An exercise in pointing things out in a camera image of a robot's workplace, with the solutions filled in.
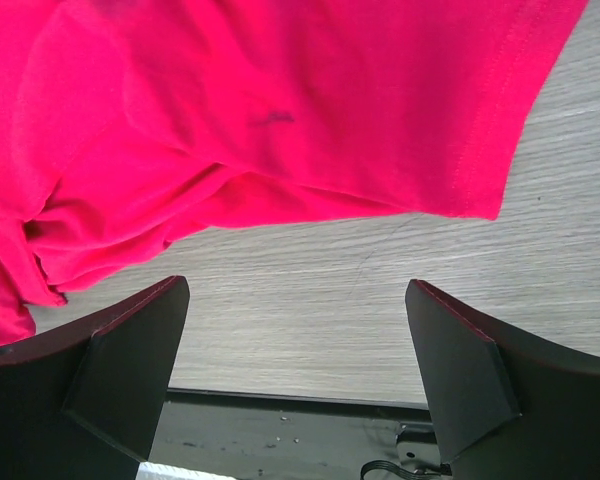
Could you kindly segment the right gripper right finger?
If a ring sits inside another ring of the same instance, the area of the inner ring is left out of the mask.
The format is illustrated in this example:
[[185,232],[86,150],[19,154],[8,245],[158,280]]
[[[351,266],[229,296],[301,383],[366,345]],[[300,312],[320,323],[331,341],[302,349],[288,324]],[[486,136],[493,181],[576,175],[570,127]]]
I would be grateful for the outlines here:
[[600,479],[600,357],[422,280],[405,305],[443,463],[456,479]]

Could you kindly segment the pink t shirt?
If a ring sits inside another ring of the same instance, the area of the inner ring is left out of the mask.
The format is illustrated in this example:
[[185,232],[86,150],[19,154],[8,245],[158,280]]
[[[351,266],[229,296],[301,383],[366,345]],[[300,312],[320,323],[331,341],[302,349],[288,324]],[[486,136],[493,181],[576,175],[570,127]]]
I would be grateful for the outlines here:
[[210,227],[495,219],[582,1],[0,1],[0,346]]

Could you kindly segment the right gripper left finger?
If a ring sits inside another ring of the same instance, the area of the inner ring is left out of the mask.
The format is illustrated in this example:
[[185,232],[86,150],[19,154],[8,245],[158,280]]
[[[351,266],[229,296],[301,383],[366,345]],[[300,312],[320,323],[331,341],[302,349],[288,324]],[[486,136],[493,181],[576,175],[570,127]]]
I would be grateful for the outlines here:
[[133,479],[152,449],[189,305],[171,276],[0,347],[0,479]]

